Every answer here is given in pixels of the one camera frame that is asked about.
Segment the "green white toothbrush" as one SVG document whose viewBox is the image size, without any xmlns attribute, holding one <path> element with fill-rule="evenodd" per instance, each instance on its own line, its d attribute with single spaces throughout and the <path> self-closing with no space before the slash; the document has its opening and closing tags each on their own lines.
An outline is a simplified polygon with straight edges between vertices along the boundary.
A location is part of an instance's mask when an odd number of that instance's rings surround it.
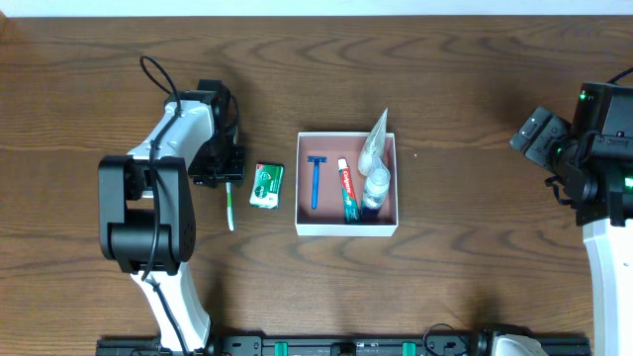
<svg viewBox="0 0 633 356">
<path fill-rule="evenodd" d="M 229 231 L 234 231 L 233 208 L 232 208 L 232 184 L 226 183 L 226 219 Z"/>
</svg>

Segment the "blue disposable razor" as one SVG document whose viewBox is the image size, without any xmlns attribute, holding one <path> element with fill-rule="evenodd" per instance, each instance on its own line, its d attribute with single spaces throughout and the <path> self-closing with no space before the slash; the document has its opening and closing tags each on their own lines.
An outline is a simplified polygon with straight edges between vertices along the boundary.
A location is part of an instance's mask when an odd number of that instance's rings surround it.
<svg viewBox="0 0 633 356">
<path fill-rule="evenodd" d="M 318 190 L 319 190 L 319 173 L 320 166 L 323 163 L 327 162 L 327 158 L 325 156 L 309 156 L 307 159 L 308 163 L 312 163 L 314 165 L 313 170 L 313 184 L 312 184 L 312 204 L 311 207 L 313 210 L 317 209 L 318 206 Z"/>
</svg>

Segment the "green white toothpaste tube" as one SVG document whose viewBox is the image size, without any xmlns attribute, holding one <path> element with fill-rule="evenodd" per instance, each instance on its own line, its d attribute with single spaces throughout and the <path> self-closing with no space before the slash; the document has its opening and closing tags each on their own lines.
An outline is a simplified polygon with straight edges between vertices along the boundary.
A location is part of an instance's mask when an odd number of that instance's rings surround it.
<svg viewBox="0 0 633 356">
<path fill-rule="evenodd" d="M 361 221 L 360 210 L 358 208 L 351 170 L 345 158 L 339 158 L 337 161 L 338 172 L 342 186 L 342 199 L 345 213 L 345 221 L 350 224 L 356 224 Z"/>
</svg>

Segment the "white cream tube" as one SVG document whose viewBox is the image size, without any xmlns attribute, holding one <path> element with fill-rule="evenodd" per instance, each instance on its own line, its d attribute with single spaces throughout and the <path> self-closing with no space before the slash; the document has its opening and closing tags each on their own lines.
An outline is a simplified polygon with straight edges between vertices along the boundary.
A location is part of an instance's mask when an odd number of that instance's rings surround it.
<svg viewBox="0 0 633 356">
<path fill-rule="evenodd" d="M 384 155 L 389 109 L 386 108 L 376 125 L 367 136 L 358 158 L 358 171 L 367 176 L 372 168 L 373 157 Z"/>
</svg>

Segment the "clear bottle with dark base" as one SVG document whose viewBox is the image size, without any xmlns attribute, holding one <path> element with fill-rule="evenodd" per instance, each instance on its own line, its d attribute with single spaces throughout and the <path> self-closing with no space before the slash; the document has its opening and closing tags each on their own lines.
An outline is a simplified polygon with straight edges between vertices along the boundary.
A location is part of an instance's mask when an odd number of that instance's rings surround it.
<svg viewBox="0 0 633 356">
<path fill-rule="evenodd" d="M 366 177 L 361 202 L 361 217 L 366 222 L 375 221 L 384 205 L 390 189 L 391 174 L 383 165 L 375 166 Z"/>
</svg>

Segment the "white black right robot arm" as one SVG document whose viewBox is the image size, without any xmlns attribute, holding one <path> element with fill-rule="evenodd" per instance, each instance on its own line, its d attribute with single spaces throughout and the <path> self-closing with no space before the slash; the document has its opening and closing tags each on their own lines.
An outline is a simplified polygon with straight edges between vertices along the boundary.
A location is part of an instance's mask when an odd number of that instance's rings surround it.
<svg viewBox="0 0 633 356">
<path fill-rule="evenodd" d="M 576 214 L 591 273 L 595 353 L 631 354 L 631 88 L 585 82 L 571 121 L 538 107 L 509 145 L 549 172 L 546 186 Z"/>
</svg>

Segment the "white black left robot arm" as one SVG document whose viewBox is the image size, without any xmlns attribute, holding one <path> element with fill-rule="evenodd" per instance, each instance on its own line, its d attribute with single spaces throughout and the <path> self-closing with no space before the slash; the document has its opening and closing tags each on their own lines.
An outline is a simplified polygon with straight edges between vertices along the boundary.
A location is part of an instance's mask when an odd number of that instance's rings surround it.
<svg viewBox="0 0 633 356">
<path fill-rule="evenodd" d="M 191 188 L 231 188 L 244 179 L 232 95 L 196 91 L 165 103 L 164 116 L 139 146 L 98 167 L 99 241 L 144 293 L 158 323 L 154 339 L 103 339 L 99 355 L 210 355 L 210 315 L 199 299 L 190 259 L 197 223 Z"/>
</svg>

